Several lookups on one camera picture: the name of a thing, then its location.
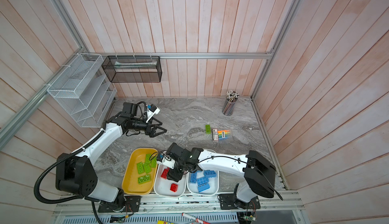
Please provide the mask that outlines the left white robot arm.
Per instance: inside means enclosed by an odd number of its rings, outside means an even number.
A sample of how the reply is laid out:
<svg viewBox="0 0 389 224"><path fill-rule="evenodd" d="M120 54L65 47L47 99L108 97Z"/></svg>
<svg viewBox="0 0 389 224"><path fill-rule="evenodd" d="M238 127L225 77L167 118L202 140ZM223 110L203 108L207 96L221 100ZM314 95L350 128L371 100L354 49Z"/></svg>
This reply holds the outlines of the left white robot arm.
<svg viewBox="0 0 389 224"><path fill-rule="evenodd" d="M154 138L166 133L162 123L154 116L160 109L146 102L124 103L123 109L112 116L100 131L86 144L70 154L61 154L55 163L50 165L37 179L33 193L37 201L44 204L59 204L77 199L101 202L110 205L115 212L125 207L124 191L98 179L94 163L104 151L122 135L134 130L137 134ZM40 186L45 176L56 170L56 189L71 193L64 199L47 199L40 193Z"/></svg>

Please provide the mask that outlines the blue lego brick side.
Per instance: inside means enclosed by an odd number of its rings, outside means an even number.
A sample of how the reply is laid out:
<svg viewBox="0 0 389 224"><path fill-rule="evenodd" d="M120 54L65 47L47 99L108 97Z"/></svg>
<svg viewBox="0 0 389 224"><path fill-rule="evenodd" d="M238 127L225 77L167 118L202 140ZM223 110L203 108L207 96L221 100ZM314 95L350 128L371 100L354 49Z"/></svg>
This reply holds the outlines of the blue lego brick side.
<svg viewBox="0 0 389 224"><path fill-rule="evenodd" d="M204 176L207 177L207 178L212 178L212 177L216 177L217 176L217 173L213 170L205 170L204 171Z"/></svg>

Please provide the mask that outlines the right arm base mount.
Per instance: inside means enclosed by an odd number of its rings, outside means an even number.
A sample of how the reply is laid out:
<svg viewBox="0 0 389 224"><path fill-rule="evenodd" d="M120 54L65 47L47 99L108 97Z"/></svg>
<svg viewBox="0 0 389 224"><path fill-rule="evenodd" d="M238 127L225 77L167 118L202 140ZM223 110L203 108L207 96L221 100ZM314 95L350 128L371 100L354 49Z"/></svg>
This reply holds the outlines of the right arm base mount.
<svg viewBox="0 0 389 224"><path fill-rule="evenodd" d="M237 195L237 194L219 194L218 200L222 210L233 209L260 209L260 203L256 194Z"/></svg>

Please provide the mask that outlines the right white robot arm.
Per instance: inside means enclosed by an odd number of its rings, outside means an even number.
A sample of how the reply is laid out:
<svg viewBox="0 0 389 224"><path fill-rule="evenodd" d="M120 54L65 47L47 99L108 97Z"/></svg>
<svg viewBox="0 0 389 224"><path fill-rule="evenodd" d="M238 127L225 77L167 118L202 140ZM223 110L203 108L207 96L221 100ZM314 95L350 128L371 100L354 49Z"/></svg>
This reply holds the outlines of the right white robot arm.
<svg viewBox="0 0 389 224"><path fill-rule="evenodd" d="M250 150L248 154L227 155L202 148L184 149L172 143L165 153L157 155L157 163L170 170L167 179L178 182L185 173L201 170L226 172L244 178L234 190L234 201L249 203L260 196L271 199L281 195L275 189L276 167L260 153Z"/></svg>

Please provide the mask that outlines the blue lego brick bottom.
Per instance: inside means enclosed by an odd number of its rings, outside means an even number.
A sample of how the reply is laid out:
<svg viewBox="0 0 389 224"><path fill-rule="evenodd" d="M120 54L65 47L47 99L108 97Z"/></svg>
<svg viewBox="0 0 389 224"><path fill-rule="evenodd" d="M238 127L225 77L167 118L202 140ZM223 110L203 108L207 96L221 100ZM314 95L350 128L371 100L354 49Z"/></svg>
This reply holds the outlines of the blue lego brick bottom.
<svg viewBox="0 0 389 224"><path fill-rule="evenodd" d="M189 182L190 183L196 183L197 182L197 173L196 172L190 174Z"/></svg>

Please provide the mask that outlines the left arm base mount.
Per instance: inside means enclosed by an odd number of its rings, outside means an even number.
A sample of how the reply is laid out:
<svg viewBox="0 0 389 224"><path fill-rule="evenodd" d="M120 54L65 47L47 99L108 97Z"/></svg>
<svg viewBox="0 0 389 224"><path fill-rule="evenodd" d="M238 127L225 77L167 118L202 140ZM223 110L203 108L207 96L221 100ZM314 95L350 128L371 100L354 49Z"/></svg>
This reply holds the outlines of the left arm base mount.
<svg viewBox="0 0 389 224"><path fill-rule="evenodd" d="M99 204L99 213L109 212L138 212L141 203L141 196L119 196L114 202L102 201Z"/></svg>

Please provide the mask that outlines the small red lego brick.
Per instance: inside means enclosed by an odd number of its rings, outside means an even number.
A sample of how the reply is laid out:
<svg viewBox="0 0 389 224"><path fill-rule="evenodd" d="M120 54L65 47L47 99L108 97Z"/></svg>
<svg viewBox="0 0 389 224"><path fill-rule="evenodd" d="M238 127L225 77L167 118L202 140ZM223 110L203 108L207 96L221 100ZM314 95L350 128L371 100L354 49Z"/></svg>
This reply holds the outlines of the small red lego brick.
<svg viewBox="0 0 389 224"><path fill-rule="evenodd" d="M178 190L178 184L171 184L170 191L175 193L177 192L177 190Z"/></svg>

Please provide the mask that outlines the green lego brick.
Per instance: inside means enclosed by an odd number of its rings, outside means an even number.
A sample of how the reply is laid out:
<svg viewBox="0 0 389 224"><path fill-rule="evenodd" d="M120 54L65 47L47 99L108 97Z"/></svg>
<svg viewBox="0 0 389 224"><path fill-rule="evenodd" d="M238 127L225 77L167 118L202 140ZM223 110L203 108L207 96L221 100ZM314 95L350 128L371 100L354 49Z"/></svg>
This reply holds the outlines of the green lego brick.
<svg viewBox="0 0 389 224"><path fill-rule="evenodd" d="M150 174L146 174L144 176L140 176L138 177L138 184L144 184L144 183L148 183L151 181L151 175Z"/></svg>
<svg viewBox="0 0 389 224"><path fill-rule="evenodd" d="M206 134L212 134L212 129L211 129L211 126L209 124L205 125L205 131L206 131Z"/></svg>
<svg viewBox="0 0 389 224"><path fill-rule="evenodd" d="M139 162L136 164L137 172L139 175L145 173L143 169L143 162Z"/></svg>
<svg viewBox="0 0 389 224"><path fill-rule="evenodd" d="M145 156L145 164L151 164L151 154L146 154Z"/></svg>
<svg viewBox="0 0 389 224"><path fill-rule="evenodd" d="M143 169L145 173L150 173L152 171L151 164L150 163L144 163Z"/></svg>
<svg viewBox="0 0 389 224"><path fill-rule="evenodd" d="M151 160L151 168L156 168L157 167L157 159L154 158Z"/></svg>

